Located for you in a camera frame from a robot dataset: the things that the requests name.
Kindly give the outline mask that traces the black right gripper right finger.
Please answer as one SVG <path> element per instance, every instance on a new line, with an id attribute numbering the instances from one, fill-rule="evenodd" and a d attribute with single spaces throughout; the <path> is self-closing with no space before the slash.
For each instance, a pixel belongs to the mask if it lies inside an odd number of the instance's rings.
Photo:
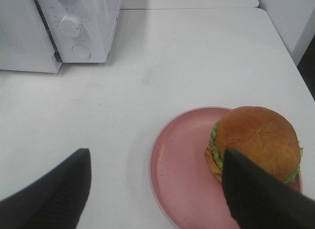
<path id="1" fill-rule="evenodd" d="M 315 202 L 279 181 L 236 149 L 227 149 L 222 187 L 242 229 L 313 229 Z"/>

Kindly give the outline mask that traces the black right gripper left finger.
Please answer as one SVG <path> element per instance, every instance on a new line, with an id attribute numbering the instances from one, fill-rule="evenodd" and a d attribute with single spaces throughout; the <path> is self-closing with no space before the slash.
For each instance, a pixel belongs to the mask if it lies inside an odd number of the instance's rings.
<path id="1" fill-rule="evenodd" d="M 1 200 L 2 229 L 74 229 L 89 197 L 89 149 L 71 154 L 41 178 Z"/>

